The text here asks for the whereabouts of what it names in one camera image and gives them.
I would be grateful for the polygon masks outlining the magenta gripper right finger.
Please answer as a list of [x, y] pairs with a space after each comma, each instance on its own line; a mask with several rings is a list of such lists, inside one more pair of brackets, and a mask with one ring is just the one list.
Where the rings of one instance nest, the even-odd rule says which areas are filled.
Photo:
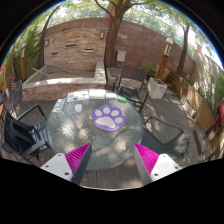
[[133, 156], [144, 185], [181, 170], [167, 154], [157, 154], [137, 143], [134, 144]]

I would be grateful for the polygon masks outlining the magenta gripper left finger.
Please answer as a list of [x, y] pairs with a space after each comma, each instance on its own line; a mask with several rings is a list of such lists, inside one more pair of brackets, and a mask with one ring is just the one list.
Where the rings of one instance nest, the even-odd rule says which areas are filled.
[[41, 168], [56, 176], [79, 185], [92, 154], [92, 145], [87, 143], [63, 154], [57, 153]]

